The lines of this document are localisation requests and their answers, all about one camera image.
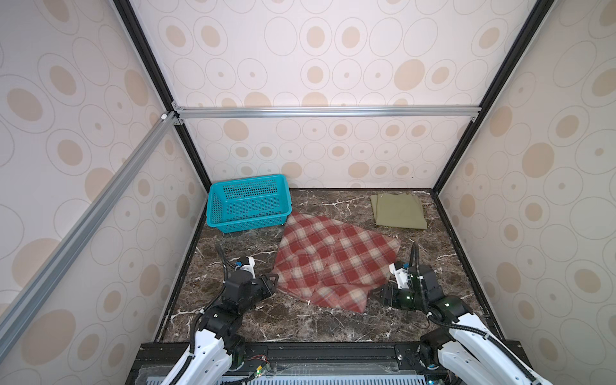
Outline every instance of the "marble surface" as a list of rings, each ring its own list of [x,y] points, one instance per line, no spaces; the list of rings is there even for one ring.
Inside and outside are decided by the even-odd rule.
[[[321,215],[375,230],[402,240],[398,253],[408,260],[413,241],[419,242],[421,263],[434,268],[445,294],[462,297],[482,316],[481,308],[447,235],[428,192],[400,191],[420,196],[427,230],[397,229],[376,226],[370,205],[369,190],[292,190],[293,209],[300,213]],[[222,267],[214,244],[217,241],[233,261],[242,256],[255,258],[255,273],[272,270],[283,226],[223,234],[205,227],[188,269],[164,342],[188,341],[188,326],[203,306],[218,292]],[[374,299],[368,300],[362,314],[341,309],[309,305],[283,293],[260,302],[244,316],[240,334],[248,341],[418,341],[432,330],[421,312],[387,309]]]

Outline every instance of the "wall panel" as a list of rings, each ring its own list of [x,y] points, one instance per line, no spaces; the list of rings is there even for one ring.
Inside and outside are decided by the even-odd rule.
[[[0,4],[0,314],[160,118],[113,12]]]
[[[616,378],[616,7],[562,1],[441,194],[508,338],[554,384]]]
[[[133,1],[179,105],[477,104],[533,0]]]
[[[468,116],[189,119],[213,182],[283,173],[304,188],[431,188]]]
[[[124,384],[205,207],[173,128],[0,364],[0,384]]]

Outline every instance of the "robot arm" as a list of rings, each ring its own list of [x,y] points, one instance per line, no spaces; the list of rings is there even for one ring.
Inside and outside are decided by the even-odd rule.
[[[414,271],[409,269],[415,261]],[[411,261],[390,265],[396,283],[375,291],[384,306],[422,310],[441,326],[421,337],[419,358],[428,369],[444,367],[467,384],[551,385],[519,360],[457,296],[446,296],[429,265],[419,265],[419,248],[411,249]]]
[[[224,254],[221,259],[228,263]],[[191,329],[194,338],[191,346],[161,385],[216,384],[228,370],[238,368],[244,362],[246,339],[236,334],[243,315],[274,294],[278,275],[255,277],[254,259],[239,261],[224,282],[220,300],[198,315],[198,323]],[[260,376],[261,370],[261,367],[257,368],[252,377]]]

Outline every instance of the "black metal base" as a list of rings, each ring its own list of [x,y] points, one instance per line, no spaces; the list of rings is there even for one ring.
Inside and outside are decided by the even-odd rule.
[[[507,346],[526,365],[530,366],[519,341],[505,340]],[[426,379],[444,379],[448,370],[427,370],[417,359],[419,342],[247,342],[245,357],[265,355],[274,373],[282,373],[293,366],[301,365],[306,371],[312,365],[323,365],[332,370],[344,364],[358,365],[367,371],[370,367],[401,373],[415,372]],[[139,370],[143,367],[173,366],[188,347],[187,342],[142,344],[132,364],[126,385],[134,385]],[[238,370],[227,372],[229,376],[248,376],[263,361],[246,360]]]

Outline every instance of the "olive green cloth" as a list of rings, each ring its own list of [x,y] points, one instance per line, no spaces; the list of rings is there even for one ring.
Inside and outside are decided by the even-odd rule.
[[[421,200],[411,194],[370,195],[376,224],[406,229],[427,229]]]

